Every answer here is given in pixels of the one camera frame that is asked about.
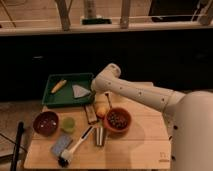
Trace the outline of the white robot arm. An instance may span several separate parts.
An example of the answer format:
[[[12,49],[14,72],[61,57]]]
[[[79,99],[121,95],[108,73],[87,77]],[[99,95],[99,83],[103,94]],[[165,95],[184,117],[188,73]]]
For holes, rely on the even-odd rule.
[[[173,115],[171,171],[213,171],[213,93],[185,94],[123,80],[120,75],[120,67],[110,63],[93,79],[91,88]]]

